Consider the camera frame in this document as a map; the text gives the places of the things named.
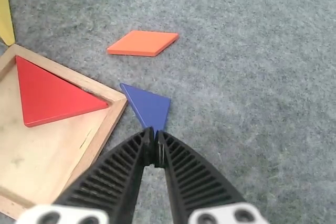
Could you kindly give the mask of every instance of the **wooden block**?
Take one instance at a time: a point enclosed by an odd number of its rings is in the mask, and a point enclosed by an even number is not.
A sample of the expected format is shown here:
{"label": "wooden block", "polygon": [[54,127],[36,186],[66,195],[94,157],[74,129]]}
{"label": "wooden block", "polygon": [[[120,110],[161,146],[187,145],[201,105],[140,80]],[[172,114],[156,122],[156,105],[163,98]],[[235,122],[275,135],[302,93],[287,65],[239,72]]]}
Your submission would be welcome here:
{"label": "wooden block", "polygon": [[[88,90],[107,109],[28,128],[23,123],[15,56]],[[0,211],[16,219],[50,204],[96,160],[118,122],[126,97],[56,62],[12,45],[0,57]]]}
{"label": "wooden block", "polygon": [[107,52],[112,55],[157,56],[179,38],[175,33],[157,31],[131,31],[112,46]]}
{"label": "wooden block", "polygon": [[27,127],[106,109],[108,104],[16,56],[23,122]]}
{"label": "wooden block", "polygon": [[8,0],[0,0],[0,10],[0,37],[10,46],[15,43],[15,38]]}

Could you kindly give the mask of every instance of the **tangram piece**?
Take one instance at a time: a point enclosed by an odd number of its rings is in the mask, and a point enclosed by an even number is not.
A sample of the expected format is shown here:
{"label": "tangram piece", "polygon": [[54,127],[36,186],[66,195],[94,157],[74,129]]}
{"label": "tangram piece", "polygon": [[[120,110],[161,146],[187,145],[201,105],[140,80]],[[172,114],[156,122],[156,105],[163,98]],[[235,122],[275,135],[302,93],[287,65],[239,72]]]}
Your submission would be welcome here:
{"label": "tangram piece", "polygon": [[107,52],[112,55],[154,57],[178,38],[179,35],[176,33],[134,30],[110,46]]}
{"label": "tangram piece", "polygon": [[23,121],[27,127],[105,109],[108,104],[16,56]]}
{"label": "tangram piece", "polygon": [[124,83],[120,87],[142,127],[153,127],[155,134],[164,129],[171,101],[169,98]]}
{"label": "tangram piece", "polygon": [[0,37],[8,46],[14,44],[14,31],[10,16],[9,1],[0,0]]}

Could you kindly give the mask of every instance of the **yellow block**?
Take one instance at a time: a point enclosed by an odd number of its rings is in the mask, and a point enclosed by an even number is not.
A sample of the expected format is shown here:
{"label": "yellow block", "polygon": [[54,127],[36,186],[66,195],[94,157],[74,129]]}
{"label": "yellow block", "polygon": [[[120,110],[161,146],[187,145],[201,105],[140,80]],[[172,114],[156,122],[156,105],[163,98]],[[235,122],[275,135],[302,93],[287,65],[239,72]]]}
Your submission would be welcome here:
{"label": "yellow block", "polygon": [[9,1],[0,0],[0,37],[8,46],[15,43],[12,18],[10,16]]}

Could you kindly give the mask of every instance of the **gray carpet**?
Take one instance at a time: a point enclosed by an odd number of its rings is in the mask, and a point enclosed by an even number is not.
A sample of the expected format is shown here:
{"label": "gray carpet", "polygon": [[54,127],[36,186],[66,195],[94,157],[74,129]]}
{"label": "gray carpet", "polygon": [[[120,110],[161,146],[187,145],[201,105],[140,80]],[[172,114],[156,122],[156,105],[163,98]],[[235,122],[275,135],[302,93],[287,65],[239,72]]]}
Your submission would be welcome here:
{"label": "gray carpet", "polygon": [[[18,44],[170,97],[166,130],[270,223],[336,222],[336,0],[10,2]],[[107,55],[132,29],[180,39],[156,58]],[[128,107],[105,150],[140,129]],[[172,223],[163,170],[145,170],[134,223]]]}

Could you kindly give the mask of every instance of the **screw hole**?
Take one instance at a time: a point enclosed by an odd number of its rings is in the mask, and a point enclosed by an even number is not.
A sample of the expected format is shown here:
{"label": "screw hole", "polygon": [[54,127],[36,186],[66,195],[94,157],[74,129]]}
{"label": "screw hole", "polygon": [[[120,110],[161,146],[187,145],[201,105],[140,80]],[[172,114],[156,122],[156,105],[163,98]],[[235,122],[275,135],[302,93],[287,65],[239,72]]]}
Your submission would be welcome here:
{"label": "screw hole", "polygon": [[254,216],[246,210],[240,209],[235,212],[236,220],[242,223],[254,222]]}
{"label": "screw hole", "polygon": [[198,217],[197,224],[217,224],[217,221],[212,215],[202,214]]}
{"label": "screw hole", "polygon": [[99,224],[99,220],[96,217],[87,217],[81,220],[79,224]]}
{"label": "screw hole", "polygon": [[59,213],[49,212],[40,218],[38,224],[57,224],[59,218]]}

